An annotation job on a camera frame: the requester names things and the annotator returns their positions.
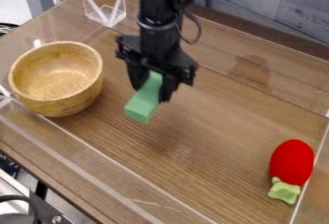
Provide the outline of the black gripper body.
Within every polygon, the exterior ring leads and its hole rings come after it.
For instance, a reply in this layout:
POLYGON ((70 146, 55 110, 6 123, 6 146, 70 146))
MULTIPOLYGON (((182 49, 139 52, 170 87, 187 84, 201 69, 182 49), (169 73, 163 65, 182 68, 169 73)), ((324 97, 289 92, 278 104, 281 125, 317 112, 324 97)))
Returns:
POLYGON ((119 35, 115 54, 126 66, 130 62, 146 61, 149 71, 170 74, 179 83, 193 85, 198 62, 181 49, 181 26, 179 20, 162 30, 141 27, 138 36, 119 35))

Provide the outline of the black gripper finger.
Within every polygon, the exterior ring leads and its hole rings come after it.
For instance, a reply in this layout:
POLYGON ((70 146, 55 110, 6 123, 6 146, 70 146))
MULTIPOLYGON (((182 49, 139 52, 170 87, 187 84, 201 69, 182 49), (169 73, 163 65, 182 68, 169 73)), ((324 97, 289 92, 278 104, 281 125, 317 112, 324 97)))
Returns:
POLYGON ((127 73, 131 86, 138 90, 149 79, 149 64, 146 61, 130 62, 127 64, 127 73))
POLYGON ((162 86, 159 90, 159 102, 169 102, 171 100, 173 93, 177 91, 179 82, 177 78, 166 74, 162 80, 162 86))

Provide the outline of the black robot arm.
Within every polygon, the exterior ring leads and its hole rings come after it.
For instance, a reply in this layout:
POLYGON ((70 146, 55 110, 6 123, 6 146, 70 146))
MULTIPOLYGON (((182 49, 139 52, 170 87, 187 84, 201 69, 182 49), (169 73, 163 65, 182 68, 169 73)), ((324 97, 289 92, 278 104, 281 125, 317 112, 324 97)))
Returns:
POLYGON ((187 10, 193 0, 139 0, 137 22, 139 34, 119 35, 115 55, 126 62, 130 83, 135 90, 145 85, 150 72, 162 76, 159 102, 169 102, 181 84, 193 85, 198 62, 181 48, 181 42, 193 44, 182 36, 183 18, 189 17, 202 33, 201 24, 187 10))

